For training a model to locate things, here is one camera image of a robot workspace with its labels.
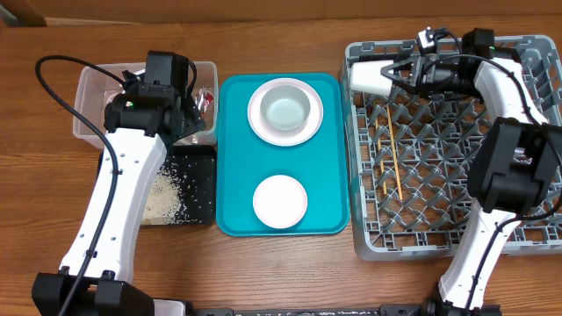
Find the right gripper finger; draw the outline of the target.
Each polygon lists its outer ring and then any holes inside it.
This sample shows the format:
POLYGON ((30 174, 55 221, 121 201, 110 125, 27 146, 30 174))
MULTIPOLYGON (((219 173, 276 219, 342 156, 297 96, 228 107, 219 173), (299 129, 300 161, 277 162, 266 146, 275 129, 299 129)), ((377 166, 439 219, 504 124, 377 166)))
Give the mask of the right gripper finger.
POLYGON ((388 72, 382 72, 381 75, 389 79, 392 82, 392 85, 404 90, 409 94, 416 94, 416 81, 412 77, 405 78, 388 72))
POLYGON ((384 60, 380 73, 381 75, 413 75, 416 63, 416 57, 409 57, 401 61, 384 60))

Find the red foil snack wrapper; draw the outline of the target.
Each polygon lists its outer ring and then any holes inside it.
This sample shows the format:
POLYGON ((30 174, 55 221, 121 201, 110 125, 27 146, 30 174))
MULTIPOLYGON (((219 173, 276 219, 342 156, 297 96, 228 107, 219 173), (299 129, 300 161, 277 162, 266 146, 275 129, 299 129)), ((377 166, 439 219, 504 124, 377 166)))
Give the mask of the red foil snack wrapper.
POLYGON ((214 94, 210 89, 205 87, 199 88, 194 99, 202 117, 208 115, 213 110, 214 94))

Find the white paper cup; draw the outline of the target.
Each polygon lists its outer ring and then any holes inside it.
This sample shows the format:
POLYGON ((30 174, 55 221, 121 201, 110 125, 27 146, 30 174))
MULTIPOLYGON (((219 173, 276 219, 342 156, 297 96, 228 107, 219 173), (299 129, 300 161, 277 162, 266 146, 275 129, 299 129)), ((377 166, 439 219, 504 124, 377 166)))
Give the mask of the white paper cup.
POLYGON ((393 64, 392 60, 355 62, 350 69, 350 88, 354 91, 389 97, 393 81, 383 76, 381 69, 391 64, 393 64))

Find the wooden chopstick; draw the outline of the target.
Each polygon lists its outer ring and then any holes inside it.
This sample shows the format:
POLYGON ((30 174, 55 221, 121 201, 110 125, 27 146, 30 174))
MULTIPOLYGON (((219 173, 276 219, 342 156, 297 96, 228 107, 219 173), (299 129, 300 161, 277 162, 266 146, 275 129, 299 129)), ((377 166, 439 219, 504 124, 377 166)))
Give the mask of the wooden chopstick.
POLYGON ((393 154, 393 166, 394 166, 394 173, 395 173, 395 179, 396 179, 396 189, 398 191, 399 199, 402 200, 403 199, 403 193, 402 193, 402 188, 401 188, 400 169, 399 169, 399 164, 398 164, 398 159, 397 159, 398 158, 397 157, 397 151, 396 151, 395 141, 394 141, 392 116, 391 116, 390 107, 388 105, 385 107, 385 111, 386 111, 387 126, 388 126, 388 130, 389 130, 390 141, 391 141, 390 147, 392 149, 392 154, 393 154))
MULTIPOLYGON (((375 127, 376 127, 376 130, 379 129, 378 116, 375 118, 375 127)), ((383 147, 382 147, 382 144, 381 144, 381 138, 380 137, 381 136, 379 136, 378 139, 377 139, 377 145, 378 145, 378 151, 379 151, 379 153, 381 154, 381 157, 382 157, 379 161, 380 175, 382 177, 382 175, 384 175, 384 173, 385 173, 385 165, 384 165, 383 147)), ((383 188, 384 195, 387 195, 387 187, 386 187, 385 180, 382 182, 382 188, 383 188)))

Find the grey-rimmed white bowl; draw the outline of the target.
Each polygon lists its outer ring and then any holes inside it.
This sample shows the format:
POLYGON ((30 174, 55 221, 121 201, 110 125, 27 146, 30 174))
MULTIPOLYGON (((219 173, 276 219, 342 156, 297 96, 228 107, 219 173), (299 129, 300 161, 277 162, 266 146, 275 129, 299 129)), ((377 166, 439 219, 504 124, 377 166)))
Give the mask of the grey-rimmed white bowl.
POLYGON ((306 93, 291 85, 280 85, 266 91, 260 103, 260 112, 269 126, 279 131, 301 127, 310 112, 306 93))

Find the large white plate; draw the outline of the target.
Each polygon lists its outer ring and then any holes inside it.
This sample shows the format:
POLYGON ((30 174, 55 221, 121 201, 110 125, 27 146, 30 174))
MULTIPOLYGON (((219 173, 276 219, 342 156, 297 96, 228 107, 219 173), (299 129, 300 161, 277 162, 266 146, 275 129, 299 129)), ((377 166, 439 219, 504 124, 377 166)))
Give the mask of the large white plate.
POLYGON ((311 139, 320 129, 323 120, 323 104, 316 90, 304 81, 281 77, 262 84, 251 96, 248 103, 248 121, 253 132, 262 140, 279 147, 292 147, 311 139), (267 124, 260 112, 260 103, 267 90, 291 85, 303 90, 310 101, 310 112, 305 123, 292 131, 279 131, 267 124))

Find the small white plate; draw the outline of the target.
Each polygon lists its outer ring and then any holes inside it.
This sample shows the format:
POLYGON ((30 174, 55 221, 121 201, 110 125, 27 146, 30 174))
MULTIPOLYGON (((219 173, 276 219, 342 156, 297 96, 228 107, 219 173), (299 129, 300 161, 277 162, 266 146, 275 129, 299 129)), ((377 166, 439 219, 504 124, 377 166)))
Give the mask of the small white plate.
POLYGON ((253 210, 258 219, 274 229, 297 225, 305 216, 308 196, 304 186, 286 175, 264 179, 253 195, 253 210))

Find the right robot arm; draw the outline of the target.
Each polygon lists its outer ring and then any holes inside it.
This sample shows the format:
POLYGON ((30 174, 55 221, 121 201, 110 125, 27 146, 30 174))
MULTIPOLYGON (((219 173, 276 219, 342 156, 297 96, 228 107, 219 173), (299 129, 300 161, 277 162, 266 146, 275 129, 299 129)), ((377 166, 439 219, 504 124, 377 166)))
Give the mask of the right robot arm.
POLYGON ((423 315, 498 315, 484 305, 486 284, 509 235, 539 206, 561 166, 561 129, 535 106, 524 85, 522 56, 499 47, 491 30, 475 28, 458 52, 439 54, 448 30, 419 32, 418 56, 363 62, 369 92, 387 97, 393 87, 429 97, 452 92, 477 97, 493 125, 468 173, 470 218, 453 261, 423 315))

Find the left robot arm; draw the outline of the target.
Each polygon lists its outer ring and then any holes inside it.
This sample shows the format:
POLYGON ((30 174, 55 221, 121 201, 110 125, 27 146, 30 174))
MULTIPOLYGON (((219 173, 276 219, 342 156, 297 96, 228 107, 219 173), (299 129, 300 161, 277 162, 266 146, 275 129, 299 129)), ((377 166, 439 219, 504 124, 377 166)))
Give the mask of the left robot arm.
POLYGON ((97 128, 47 84, 44 90, 103 142, 97 180, 83 223, 57 272, 39 273, 32 301, 42 315, 188 315, 191 303, 152 298, 133 286, 133 260, 155 176, 173 144, 205 129, 192 91, 197 68, 171 52, 148 53, 142 73, 118 79, 123 92, 104 108, 97 128))

